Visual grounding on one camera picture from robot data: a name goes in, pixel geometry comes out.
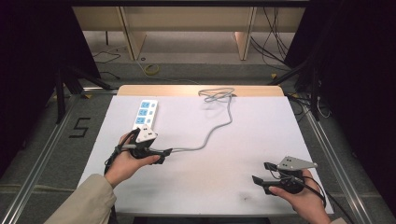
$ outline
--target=white power strip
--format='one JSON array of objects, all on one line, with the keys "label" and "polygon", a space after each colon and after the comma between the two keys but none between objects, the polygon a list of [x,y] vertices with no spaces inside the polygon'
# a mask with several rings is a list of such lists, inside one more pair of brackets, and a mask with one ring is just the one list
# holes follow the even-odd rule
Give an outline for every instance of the white power strip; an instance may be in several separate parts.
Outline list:
[{"label": "white power strip", "polygon": [[140,128],[146,124],[152,129],[154,125],[155,114],[157,113],[158,101],[157,100],[143,100],[137,109],[136,119],[134,120],[133,130]]}]

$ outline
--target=hand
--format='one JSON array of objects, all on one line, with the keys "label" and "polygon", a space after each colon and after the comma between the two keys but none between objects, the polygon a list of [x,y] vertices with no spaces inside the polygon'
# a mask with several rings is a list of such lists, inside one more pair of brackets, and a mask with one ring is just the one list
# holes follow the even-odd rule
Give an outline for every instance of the hand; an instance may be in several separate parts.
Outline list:
[{"label": "hand", "polygon": [[[122,142],[126,136],[127,134],[123,135],[120,142]],[[105,178],[113,188],[115,188],[120,182],[129,179],[140,167],[152,164],[160,158],[160,156],[149,156],[138,160],[129,153],[127,148],[123,148],[122,150],[124,149],[126,150],[122,151],[120,155],[116,157],[105,174]]]},{"label": "hand", "polygon": [[[303,170],[303,176],[312,178],[311,172],[308,170]],[[319,191],[318,185],[312,179],[306,178],[305,184]],[[298,194],[291,194],[277,187],[270,187],[269,190],[288,201],[298,215],[309,223],[331,223],[329,216],[324,210],[322,200],[310,189],[304,188],[303,191]]]}]

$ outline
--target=white paper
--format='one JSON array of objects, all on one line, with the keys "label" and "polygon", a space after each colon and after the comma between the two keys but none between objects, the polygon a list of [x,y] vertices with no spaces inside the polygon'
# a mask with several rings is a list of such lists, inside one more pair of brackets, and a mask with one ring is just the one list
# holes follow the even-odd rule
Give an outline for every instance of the white paper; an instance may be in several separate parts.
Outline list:
[{"label": "white paper", "polygon": [[[199,147],[229,120],[226,103],[204,97],[114,96],[80,183],[102,174],[120,137],[131,131],[142,100],[159,101],[152,147]],[[286,97],[234,97],[233,122],[213,132],[201,150],[172,153],[141,168],[115,189],[117,212],[137,216],[283,216],[291,206],[266,195],[252,175],[275,181],[263,163],[285,156],[312,161]],[[310,169],[320,183],[315,169]],[[332,214],[330,206],[327,213]]]}]

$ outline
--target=beige sleeve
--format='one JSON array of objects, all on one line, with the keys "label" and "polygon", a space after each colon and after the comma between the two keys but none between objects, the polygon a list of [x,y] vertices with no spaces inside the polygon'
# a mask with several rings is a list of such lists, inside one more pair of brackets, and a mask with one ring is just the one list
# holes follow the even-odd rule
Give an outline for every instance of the beige sleeve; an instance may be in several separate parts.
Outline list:
[{"label": "beige sleeve", "polygon": [[332,224],[347,224],[347,223],[340,217],[334,220]]},{"label": "beige sleeve", "polygon": [[107,223],[115,201],[107,180],[102,175],[91,175],[46,223]]}]

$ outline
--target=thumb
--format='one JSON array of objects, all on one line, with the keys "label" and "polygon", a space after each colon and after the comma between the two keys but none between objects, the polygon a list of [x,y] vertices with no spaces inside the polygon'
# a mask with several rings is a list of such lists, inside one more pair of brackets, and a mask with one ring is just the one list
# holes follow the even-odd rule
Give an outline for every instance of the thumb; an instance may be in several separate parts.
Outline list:
[{"label": "thumb", "polygon": [[277,187],[273,187],[273,186],[271,186],[270,188],[269,188],[269,190],[273,193],[273,194],[275,194],[276,196],[279,196],[279,197],[281,197],[281,198],[283,198],[284,200],[286,200],[286,201],[289,201],[289,199],[290,199],[290,193],[288,193],[287,191],[285,191],[285,190],[283,190],[283,189],[281,189],[281,188],[277,188]]},{"label": "thumb", "polygon": [[149,156],[143,159],[139,160],[139,165],[140,167],[145,166],[145,165],[149,165],[154,163],[155,161],[159,160],[160,156],[159,155],[154,155],[154,156]]}]

